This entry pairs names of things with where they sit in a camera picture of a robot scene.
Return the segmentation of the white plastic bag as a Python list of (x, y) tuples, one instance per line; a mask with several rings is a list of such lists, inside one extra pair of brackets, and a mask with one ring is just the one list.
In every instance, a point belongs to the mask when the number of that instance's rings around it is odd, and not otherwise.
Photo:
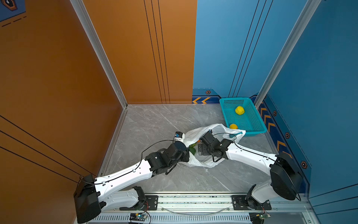
[[(213, 134), (217, 134), (219, 139), (230, 139), (233, 140), (234, 143), (238, 143), (242, 137), (245, 136), (246, 131), (240, 129), (230, 129), (223, 124), (212, 124), (207, 127), (200, 127), (194, 130), (191, 130), (185, 134), (185, 138), (183, 143), (186, 147), (195, 144), (200, 137), (206, 134), (208, 131), (212, 131)], [(204, 168), (213, 168), (219, 163), (224, 161), (224, 159), (220, 159), (218, 162), (213, 162), (212, 159), (207, 158), (206, 160), (199, 161), (191, 152), (189, 153), (189, 162), (180, 162), (180, 164), (185, 165), (187, 167), (204, 167)]]

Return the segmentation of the yellow orange fruit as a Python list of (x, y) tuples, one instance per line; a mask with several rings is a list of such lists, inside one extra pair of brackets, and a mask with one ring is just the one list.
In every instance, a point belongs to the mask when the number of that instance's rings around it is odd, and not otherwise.
[(229, 126), (230, 129), (238, 129), (238, 126), (236, 124), (231, 124)]

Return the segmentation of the yellow lemon fruit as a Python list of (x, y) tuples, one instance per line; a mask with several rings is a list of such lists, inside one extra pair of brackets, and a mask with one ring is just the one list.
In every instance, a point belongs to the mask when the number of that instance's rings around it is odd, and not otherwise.
[(237, 115), (243, 115), (245, 113), (245, 110), (242, 106), (238, 106), (236, 109), (235, 109), (235, 112)]

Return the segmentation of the teal plastic basket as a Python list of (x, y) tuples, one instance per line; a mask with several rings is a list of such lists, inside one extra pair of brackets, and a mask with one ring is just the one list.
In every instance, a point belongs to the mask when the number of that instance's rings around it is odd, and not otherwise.
[[(237, 125), (238, 129), (246, 131), (245, 137), (256, 136), (267, 131), (264, 121), (250, 98), (221, 98), (219, 102), (227, 127), (232, 124)], [(244, 114), (238, 115), (235, 112), (238, 106), (243, 108)]]

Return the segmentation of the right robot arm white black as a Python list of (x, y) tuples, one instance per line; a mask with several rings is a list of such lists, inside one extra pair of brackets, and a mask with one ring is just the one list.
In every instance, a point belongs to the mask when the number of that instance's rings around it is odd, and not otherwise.
[(254, 184), (243, 203), (250, 210), (263, 210), (270, 199), (281, 197), (286, 200), (301, 200), (299, 189), (303, 182), (299, 167), (285, 152), (278, 155), (259, 152), (235, 140), (215, 138), (211, 130), (199, 138), (199, 154), (212, 156), (213, 162), (221, 159), (239, 161), (250, 165), (269, 176), (269, 180)]

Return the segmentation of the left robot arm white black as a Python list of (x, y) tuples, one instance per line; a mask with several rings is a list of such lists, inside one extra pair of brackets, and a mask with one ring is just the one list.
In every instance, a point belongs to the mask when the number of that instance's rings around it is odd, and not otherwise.
[(188, 162), (189, 158), (190, 150), (184, 143), (175, 141), (124, 170), (97, 178), (93, 175), (80, 177), (74, 193), (77, 222), (89, 222), (110, 209), (142, 208), (145, 203), (143, 190), (137, 186), (130, 190), (125, 188), (159, 174), (167, 175), (179, 162)]

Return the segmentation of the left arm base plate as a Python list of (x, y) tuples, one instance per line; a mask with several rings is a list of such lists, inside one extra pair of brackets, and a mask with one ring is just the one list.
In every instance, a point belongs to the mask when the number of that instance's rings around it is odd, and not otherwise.
[(158, 208), (158, 195), (146, 195), (145, 200), (140, 200), (136, 205), (133, 207), (121, 207), (119, 208), (120, 211), (156, 211)]

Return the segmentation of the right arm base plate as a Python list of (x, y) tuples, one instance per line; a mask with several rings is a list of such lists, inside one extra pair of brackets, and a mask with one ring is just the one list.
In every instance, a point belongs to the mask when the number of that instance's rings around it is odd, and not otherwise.
[(270, 211), (272, 210), (271, 203), (267, 200), (264, 203), (259, 203), (253, 198), (247, 199), (244, 195), (233, 195), (231, 196), (232, 205), (235, 211), (243, 211), (243, 210), (255, 210), (255, 211)]

